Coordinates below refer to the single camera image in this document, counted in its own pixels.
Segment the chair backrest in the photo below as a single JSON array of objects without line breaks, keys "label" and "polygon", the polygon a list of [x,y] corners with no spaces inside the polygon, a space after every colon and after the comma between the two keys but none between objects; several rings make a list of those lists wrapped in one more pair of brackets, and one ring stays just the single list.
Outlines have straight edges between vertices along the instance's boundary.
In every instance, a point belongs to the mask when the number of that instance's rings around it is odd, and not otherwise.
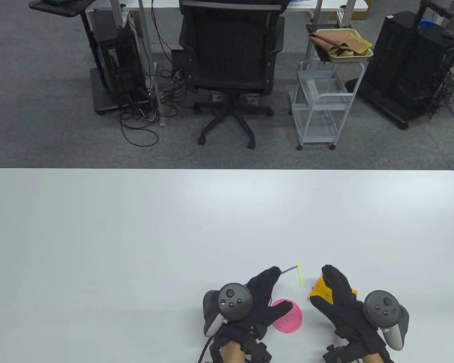
[{"label": "chair backrest", "polygon": [[187,85],[262,93],[277,20],[289,3],[281,1],[180,0]]}]

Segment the gray carpet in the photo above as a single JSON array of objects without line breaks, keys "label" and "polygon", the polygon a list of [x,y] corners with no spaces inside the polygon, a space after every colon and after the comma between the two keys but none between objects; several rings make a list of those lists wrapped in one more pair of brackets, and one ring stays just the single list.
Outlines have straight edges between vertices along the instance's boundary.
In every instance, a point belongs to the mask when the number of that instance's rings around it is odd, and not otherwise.
[{"label": "gray carpet", "polygon": [[[375,0],[370,18],[353,26],[375,42],[387,14],[416,8],[415,0]],[[177,10],[156,16],[162,36],[175,43]],[[305,22],[305,14],[286,14],[286,46],[277,60],[276,85],[261,100],[276,115],[246,116],[256,133],[256,150],[246,149],[246,135],[233,121],[212,131],[205,147],[196,145],[211,114],[194,115],[188,109],[181,109],[165,128],[154,126],[160,141],[141,149],[123,139],[114,114],[97,116],[92,109],[89,68],[94,63],[80,19],[32,11],[27,0],[0,0],[0,167],[454,170],[454,117],[447,109],[400,131],[356,100],[336,150],[307,145],[296,151],[286,95],[305,51]],[[350,70],[343,75],[349,79]],[[131,138],[151,140],[140,133]]]}]

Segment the office chair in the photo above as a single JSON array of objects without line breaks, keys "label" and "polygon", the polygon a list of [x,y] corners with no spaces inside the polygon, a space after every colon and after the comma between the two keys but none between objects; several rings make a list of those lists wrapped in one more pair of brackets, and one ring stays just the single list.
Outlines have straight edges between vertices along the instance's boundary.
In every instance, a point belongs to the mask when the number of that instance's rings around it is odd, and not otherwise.
[{"label": "office chair", "polygon": [[267,106],[236,102],[242,93],[269,95],[274,83],[274,64],[284,46],[284,17],[279,17],[289,0],[180,0],[183,14],[179,44],[184,49],[187,89],[225,92],[227,101],[195,102],[194,110],[218,110],[201,131],[205,135],[227,116],[233,116],[249,135],[247,147],[256,147],[256,138],[238,111],[262,112],[274,116]]}]

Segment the yellow stick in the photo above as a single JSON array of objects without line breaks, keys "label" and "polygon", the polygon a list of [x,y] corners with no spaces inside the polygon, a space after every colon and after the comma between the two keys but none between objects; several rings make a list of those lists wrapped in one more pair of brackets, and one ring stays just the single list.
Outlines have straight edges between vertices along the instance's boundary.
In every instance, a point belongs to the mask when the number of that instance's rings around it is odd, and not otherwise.
[{"label": "yellow stick", "polygon": [[299,262],[296,263],[296,266],[298,266],[299,284],[303,287],[303,279],[301,278],[301,267],[299,267]]}]

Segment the pink plastic piece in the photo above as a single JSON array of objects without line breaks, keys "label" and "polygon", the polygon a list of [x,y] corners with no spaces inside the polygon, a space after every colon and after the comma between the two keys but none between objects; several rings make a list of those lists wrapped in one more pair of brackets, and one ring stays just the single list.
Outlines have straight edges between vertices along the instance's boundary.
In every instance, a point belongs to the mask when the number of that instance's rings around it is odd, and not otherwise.
[{"label": "pink plastic piece", "polygon": [[289,299],[281,299],[278,301],[275,301],[272,306],[275,306],[282,301],[289,301],[292,303],[292,309],[284,315],[282,318],[279,318],[276,320],[272,325],[274,328],[279,330],[280,332],[295,332],[299,328],[301,328],[301,324],[303,323],[303,313],[301,312],[301,309],[299,308],[298,304],[296,304],[294,301],[291,301]]}]

